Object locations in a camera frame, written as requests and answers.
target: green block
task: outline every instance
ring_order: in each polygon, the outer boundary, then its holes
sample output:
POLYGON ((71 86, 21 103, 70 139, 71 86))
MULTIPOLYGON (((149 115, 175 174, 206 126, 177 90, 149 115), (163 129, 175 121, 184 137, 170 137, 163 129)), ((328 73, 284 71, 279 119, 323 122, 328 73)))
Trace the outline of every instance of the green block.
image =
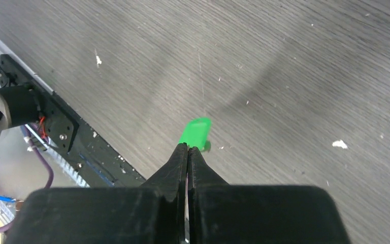
POLYGON ((189 147, 196 146, 199 150, 203 150, 207 142, 210 127, 211 120, 209 118, 201 117, 192 120, 184 128, 179 143, 186 143, 189 147))

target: white scratch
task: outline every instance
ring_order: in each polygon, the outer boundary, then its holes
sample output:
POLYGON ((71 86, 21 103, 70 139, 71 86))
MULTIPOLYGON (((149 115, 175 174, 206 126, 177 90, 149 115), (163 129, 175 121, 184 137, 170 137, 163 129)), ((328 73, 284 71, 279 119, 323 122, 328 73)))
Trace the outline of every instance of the white scratch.
MULTIPOLYGON (((203 90, 203 103, 206 103, 204 98, 204 81, 203 81, 203 72, 201 71, 201 56, 200 52, 198 52, 198 64, 200 65, 200 77, 201 77, 201 89, 203 90)), ((204 106, 204 116, 206 116, 206 107, 204 106)))
POLYGON ((98 56, 98 52, 96 51, 96 48, 95 48, 95 56, 96 56, 96 67, 99 69, 100 65, 102 64, 102 61, 98 56))
POLYGON ((342 149, 348 149, 346 143, 343 140, 333 142, 333 147, 341 147, 342 149))

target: white paint chip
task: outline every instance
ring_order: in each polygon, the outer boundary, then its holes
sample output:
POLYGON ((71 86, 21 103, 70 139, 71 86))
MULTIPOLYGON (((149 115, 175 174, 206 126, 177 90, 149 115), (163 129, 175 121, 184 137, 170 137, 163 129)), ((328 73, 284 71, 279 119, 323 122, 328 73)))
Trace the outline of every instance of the white paint chip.
POLYGON ((348 149, 346 143, 343 140, 333 142, 333 147, 341 147, 342 149, 348 149))
POLYGON ((96 56, 96 67, 99 68, 100 65, 102 64, 102 61, 101 61, 100 57, 98 56, 98 52, 96 51, 96 48, 95 48, 95 56, 96 56))

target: gray wooden surface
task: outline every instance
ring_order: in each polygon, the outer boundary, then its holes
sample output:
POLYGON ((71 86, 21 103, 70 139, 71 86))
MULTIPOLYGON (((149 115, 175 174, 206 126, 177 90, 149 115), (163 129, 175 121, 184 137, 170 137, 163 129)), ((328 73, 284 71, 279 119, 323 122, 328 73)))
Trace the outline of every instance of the gray wooden surface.
POLYGON ((390 243, 390 1, 0 0, 0 38, 145 177, 207 115, 227 181, 321 186, 390 243))

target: cable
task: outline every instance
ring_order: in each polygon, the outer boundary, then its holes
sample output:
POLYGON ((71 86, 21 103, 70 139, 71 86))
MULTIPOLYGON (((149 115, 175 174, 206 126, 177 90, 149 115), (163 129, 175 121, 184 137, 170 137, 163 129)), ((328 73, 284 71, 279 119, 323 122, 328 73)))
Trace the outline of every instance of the cable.
MULTIPOLYGON (((32 134, 30 133, 30 131, 26 128, 26 126, 22 126, 21 127, 22 129, 22 132, 25 136, 27 137, 31 137, 32 134)), ((48 172, 48 180, 47 180, 47 183, 46 185, 44 186, 45 189, 47 188, 50 188, 51 184, 53 183, 53 178, 54 178, 54 173, 53 173, 53 169, 50 167, 50 165, 47 163, 47 161, 45 160, 45 158, 41 155, 40 151, 38 150, 38 148, 34 145, 34 142, 29 139, 28 141, 30 147, 33 149, 34 153, 37 155, 38 159, 41 161, 41 163, 44 165, 44 167, 47 169, 47 172, 48 172)), ((4 231, 7 231, 8 229, 11 228, 11 226, 13 225, 13 221, 9 222, 8 224, 0 227, 0 233, 4 232, 4 231)))

